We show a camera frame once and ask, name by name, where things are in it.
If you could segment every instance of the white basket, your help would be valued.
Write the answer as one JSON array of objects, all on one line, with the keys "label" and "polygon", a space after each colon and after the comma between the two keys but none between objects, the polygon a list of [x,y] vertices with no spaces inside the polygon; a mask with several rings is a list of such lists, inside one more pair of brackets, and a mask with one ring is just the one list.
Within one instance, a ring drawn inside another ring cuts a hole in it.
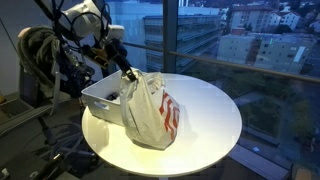
[{"label": "white basket", "polygon": [[117,71],[81,92],[93,116],[122,125],[120,101],[109,101],[106,98],[120,91],[122,71]]}]

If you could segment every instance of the white plastic bag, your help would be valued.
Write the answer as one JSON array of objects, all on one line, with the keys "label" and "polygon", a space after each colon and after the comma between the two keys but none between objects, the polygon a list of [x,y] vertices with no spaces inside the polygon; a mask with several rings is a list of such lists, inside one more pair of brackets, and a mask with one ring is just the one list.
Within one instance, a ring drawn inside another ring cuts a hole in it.
[{"label": "white plastic bag", "polygon": [[133,71],[137,80],[123,76],[120,84],[126,134],[138,145],[164,150],[177,134],[179,104],[166,93],[161,73]]}]

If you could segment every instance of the red logo on bag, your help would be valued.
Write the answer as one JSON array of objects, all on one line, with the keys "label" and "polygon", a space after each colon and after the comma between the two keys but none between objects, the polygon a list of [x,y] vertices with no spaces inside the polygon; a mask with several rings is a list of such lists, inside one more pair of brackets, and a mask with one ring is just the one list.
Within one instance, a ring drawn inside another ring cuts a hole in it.
[{"label": "red logo on bag", "polygon": [[166,131],[170,131],[171,140],[174,140],[179,122],[179,104],[165,92],[162,97],[162,104],[159,111],[164,118],[164,127],[166,128]]}]

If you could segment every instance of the round white table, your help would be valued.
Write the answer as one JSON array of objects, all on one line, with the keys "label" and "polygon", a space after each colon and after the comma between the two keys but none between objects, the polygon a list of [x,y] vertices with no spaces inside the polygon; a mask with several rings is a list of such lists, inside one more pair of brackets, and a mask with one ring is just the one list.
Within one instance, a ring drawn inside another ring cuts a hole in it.
[{"label": "round white table", "polygon": [[239,139],[242,121],[236,104],[219,88],[177,74],[163,74],[167,92],[180,104],[176,140],[166,150],[132,143],[123,126],[92,116],[86,108],[82,130],[102,159],[132,174],[182,176],[206,169],[226,156]]}]

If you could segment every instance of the city view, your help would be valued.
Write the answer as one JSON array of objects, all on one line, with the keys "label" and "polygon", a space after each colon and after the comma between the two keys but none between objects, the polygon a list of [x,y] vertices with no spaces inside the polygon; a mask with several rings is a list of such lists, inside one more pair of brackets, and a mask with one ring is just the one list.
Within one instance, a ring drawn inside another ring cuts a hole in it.
[{"label": "city view", "polygon": [[[106,0],[124,42],[163,47],[161,0]],[[320,174],[320,84],[215,62],[320,78],[320,0],[178,0],[176,72],[226,92],[239,107],[238,144],[290,169]],[[162,52],[126,46],[143,71],[163,70]]]}]

